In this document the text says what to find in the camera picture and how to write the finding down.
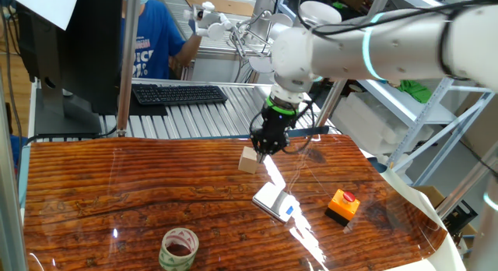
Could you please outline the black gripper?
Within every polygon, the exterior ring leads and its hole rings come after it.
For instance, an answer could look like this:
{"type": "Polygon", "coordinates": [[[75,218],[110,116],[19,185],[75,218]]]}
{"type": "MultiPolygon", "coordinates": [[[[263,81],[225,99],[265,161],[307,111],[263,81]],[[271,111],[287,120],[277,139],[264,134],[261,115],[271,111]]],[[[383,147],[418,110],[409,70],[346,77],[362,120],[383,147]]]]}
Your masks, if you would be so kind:
{"type": "Polygon", "coordinates": [[[289,145],[286,129],[291,123],[290,115],[276,110],[264,110],[261,115],[263,117],[261,128],[250,133],[258,163],[262,163],[265,157],[270,157],[289,145]]]}

